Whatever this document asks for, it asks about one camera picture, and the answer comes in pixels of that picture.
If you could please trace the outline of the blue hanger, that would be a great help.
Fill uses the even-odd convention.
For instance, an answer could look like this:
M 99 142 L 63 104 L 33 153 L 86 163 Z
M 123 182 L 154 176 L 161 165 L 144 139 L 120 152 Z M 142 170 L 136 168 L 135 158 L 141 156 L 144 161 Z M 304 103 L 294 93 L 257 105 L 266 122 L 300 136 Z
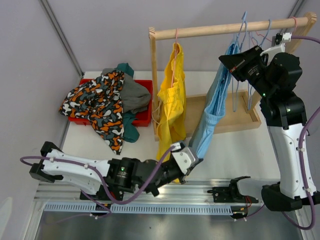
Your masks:
M 237 51 L 233 51 L 234 53 L 240 53 L 242 51 L 243 44 L 244 44 L 244 41 L 246 39 L 247 32 L 248 32 L 247 14 L 248 14 L 248 12 L 245 11 L 243 13 L 242 18 L 241 18 L 242 22 L 241 22 L 240 30 L 239 30 L 239 32 L 236 35 L 235 40 L 234 40 L 234 44 L 237 47 Z M 240 34 L 242 33 L 243 27 L 244 27 L 244 35 L 243 35 L 242 41 L 239 42 Z M 236 82 L 236 87 L 235 87 L 235 90 L 234 90 L 234 80 L 232 80 L 232 83 L 231 83 L 231 97 L 232 97 L 232 111 L 234 113 L 238 109 L 238 100 L 239 100 L 238 93 L 239 93 L 239 82 L 238 81 Z
M 255 34 L 256 34 L 258 37 L 262 37 L 262 40 L 261 40 L 261 41 L 258 41 L 258 40 L 253 36 L 253 34 L 252 34 L 251 32 L 249 32 L 249 38 L 250 38 L 251 42 L 252 42 L 253 44 L 256 43 L 259 47 L 262 47 L 265 41 L 268 41 L 268 42 L 271 43 L 272 40 L 268 38 L 268 34 L 269 34 L 269 32 L 270 32 L 271 25 L 272 25 L 272 20 L 269 19 L 269 20 L 268 20 L 268 29 L 266 30 L 266 33 L 265 33 L 265 34 L 261 34 L 261 33 L 257 32 L 257 31 L 255 31 Z
M 255 46 L 255 43 L 252 40 L 252 36 L 250 34 L 250 32 L 247 33 L 248 34 L 248 50 L 251 49 L 251 47 Z M 249 70 L 248 70 L 248 79 L 247 79 L 247 90 L 248 90 L 248 98 L 247 98 L 247 111 L 249 112 L 251 109 L 251 104 L 252 104 L 252 77 L 253 71 L 252 71 L 252 66 L 250 66 Z

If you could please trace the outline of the light blue shorts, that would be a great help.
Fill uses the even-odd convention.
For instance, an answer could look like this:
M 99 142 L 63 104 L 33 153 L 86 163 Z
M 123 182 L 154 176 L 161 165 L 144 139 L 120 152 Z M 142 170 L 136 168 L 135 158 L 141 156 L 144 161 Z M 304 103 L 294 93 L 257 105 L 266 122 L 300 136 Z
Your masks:
M 205 157 L 216 125 L 226 115 L 226 99 L 231 78 L 230 71 L 221 63 L 206 94 L 204 110 L 188 144 L 199 159 Z

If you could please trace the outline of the dark green shorts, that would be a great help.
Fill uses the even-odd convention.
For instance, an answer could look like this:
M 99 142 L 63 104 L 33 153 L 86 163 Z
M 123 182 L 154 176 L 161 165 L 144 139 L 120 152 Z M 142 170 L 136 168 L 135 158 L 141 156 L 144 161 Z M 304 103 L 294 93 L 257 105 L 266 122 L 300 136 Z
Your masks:
M 123 83 L 122 90 L 125 90 L 125 84 L 134 84 L 133 80 L 134 70 L 130 67 L 128 63 L 119 63 L 116 67 L 117 70 L 124 72 L 126 75 L 125 82 Z M 136 119 L 136 115 L 130 110 L 123 112 L 123 124 L 124 124 L 124 134 L 123 139 L 128 143 L 135 143 L 139 139 L 139 132 L 133 125 L 133 121 Z

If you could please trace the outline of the grey shorts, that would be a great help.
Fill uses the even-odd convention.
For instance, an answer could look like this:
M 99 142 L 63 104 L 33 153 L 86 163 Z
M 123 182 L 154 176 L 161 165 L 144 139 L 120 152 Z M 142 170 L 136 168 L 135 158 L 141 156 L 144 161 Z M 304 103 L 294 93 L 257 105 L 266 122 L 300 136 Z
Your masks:
M 151 94 L 146 87 L 134 81 L 133 77 L 124 73 L 122 89 L 119 91 L 123 113 L 137 114 L 148 109 Z

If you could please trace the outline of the camouflage patterned shorts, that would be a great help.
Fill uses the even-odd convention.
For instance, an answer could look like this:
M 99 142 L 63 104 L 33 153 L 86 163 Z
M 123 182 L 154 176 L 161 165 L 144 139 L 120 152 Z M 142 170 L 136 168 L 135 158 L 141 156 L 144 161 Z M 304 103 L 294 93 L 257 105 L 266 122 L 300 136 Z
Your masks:
M 58 110 L 63 116 L 88 120 L 116 155 L 121 153 L 124 142 L 124 108 L 120 95 L 124 81 L 124 72 L 111 70 L 68 92 Z

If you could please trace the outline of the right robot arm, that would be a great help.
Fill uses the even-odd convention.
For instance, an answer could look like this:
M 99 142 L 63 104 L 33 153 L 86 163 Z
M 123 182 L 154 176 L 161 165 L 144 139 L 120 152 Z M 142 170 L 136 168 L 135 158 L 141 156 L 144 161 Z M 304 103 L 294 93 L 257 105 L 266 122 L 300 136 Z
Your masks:
M 319 204 L 320 193 L 311 176 L 306 148 L 306 108 L 294 93 L 303 73 L 300 59 L 279 52 L 267 63 L 262 48 L 257 45 L 218 59 L 237 81 L 248 81 L 261 96 L 260 110 L 280 171 L 278 183 L 261 189 L 266 207 L 273 212 L 290 212 Z

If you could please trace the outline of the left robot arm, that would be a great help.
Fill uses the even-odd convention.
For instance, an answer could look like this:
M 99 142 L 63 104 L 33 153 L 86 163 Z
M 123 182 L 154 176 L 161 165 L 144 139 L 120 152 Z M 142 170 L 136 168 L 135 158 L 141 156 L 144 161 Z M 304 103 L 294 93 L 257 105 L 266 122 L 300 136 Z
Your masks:
M 159 195 L 159 188 L 185 178 L 203 161 L 183 142 L 172 144 L 159 161 L 123 157 L 97 160 L 68 155 L 46 141 L 29 174 L 41 182 L 63 182 L 82 190 L 81 199 L 128 204 L 141 193 Z

